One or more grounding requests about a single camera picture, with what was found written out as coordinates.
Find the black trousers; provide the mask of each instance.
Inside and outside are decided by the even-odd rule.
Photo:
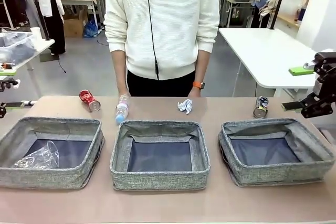
[[[164,81],[147,79],[127,73],[127,85],[133,97],[187,97],[193,88],[195,71],[177,78]]]
[[[261,21],[261,28],[267,28],[269,22],[270,15],[267,14]],[[260,25],[260,15],[259,15],[259,8],[256,6],[254,10],[254,16],[251,24],[251,28],[259,28]]]
[[[52,17],[44,17],[46,22],[49,37],[55,41],[50,47],[51,53],[61,55],[65,53],[65,38],[63,20],[59,13],[55,0],[51,1],[51,10],[53,11]]]

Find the red object on table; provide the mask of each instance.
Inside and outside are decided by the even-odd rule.
[[[97,112],[100,110],[100,102],[98,102],[89,90],[82,90],[79,93],[79,98],[84,102],[90,109],[91,112]]]

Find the water bottle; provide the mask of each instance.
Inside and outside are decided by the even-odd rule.
[[[129,96],[123,94],[119,97],[119,102],[116,108],[115,122],[121,124],[128,116]]]

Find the orange watch band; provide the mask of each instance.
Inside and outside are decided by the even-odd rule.
[[[194,81],[194,83],[193,83],[193,86],[194,86],[194,87],[197,87],[197,88],[199,88],[199,89],[204,89],[204,85],[205,85],[204,82],[197,82],[197,81]]]

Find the blue plastic bag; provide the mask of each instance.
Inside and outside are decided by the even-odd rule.
[[[90,20],[84,27],[83,37],[84,38],[95,38],[98,36],[98,27],[95,21]]]

